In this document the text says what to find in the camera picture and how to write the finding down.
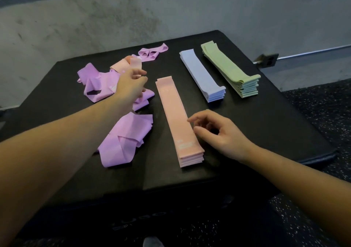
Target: gray wall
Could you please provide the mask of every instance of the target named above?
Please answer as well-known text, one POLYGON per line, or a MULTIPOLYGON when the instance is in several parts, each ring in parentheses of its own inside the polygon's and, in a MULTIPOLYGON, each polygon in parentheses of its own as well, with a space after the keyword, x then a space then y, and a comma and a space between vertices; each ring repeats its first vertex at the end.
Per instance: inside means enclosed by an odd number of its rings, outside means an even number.
POLYGON ((347 45, 350 6, 351 0, 3 0, 0 106, 20 104, 56 61, 214 29, 252 60, 347 45))

